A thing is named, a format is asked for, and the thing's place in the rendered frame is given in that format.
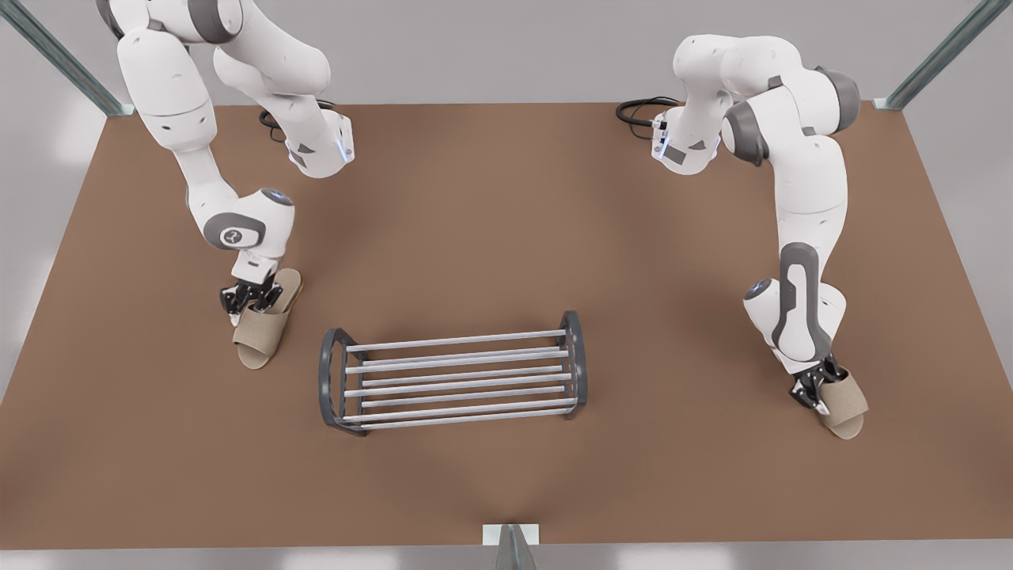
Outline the beige slipper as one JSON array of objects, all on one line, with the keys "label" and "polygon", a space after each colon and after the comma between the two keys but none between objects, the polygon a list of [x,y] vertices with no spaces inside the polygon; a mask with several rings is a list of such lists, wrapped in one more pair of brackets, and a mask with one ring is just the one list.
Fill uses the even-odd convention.
[{"label": "beige slipper", "polygon": [[286,268],[275,274],[275,284],[281,284],[282,291],[272,307],[263,313],[246,308],[233,332],[239,360],[253,371],[263,368],[274,357],[304,282],[300,271]]},{"label": "beige slipper", "polygon": [[826,407],[826,412],[820,412],[820,422],[836,437],[850,440],[860,433],[869,405],[850,371],[840,369],[840,373],[842,378],[838,382],[823,382],[820,387],[822,404]]}]

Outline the grey metal shoe rack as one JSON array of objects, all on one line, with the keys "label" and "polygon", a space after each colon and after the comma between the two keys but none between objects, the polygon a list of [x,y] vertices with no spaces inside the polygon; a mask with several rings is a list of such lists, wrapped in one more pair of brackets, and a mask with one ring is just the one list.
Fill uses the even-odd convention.
[{"label": "grey metal shoe rack", "polygon": [[379,344],[329,329],[317,372],[327,426],[375,431],[527,417],[575,418],[589,396],[579,315],[554,329]]}]

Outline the silver frame post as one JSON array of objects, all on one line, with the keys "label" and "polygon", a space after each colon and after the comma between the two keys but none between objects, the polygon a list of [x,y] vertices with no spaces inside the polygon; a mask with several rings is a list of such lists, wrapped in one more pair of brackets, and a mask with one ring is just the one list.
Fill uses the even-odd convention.
[{"label": "silver frame post", "polygon": [[916,95],[929,86],[1003,11],[1013,0],[980,0],[962,19],[887,97],[872,100],[879,111],[898,112],[914,101]]},{"label": "silver frame post", "polygon": [[539,524],[484,524],[482,545],[496,547],[495,570],[538,570],[531,550],[540,544]]},{"label": "silver frame post", "polygon": [[0,16],[28,40],[62,76],[95,104],[108,118],[133,116],[136,108],[124,104],[38,21],[21,0],[0,0]]}]

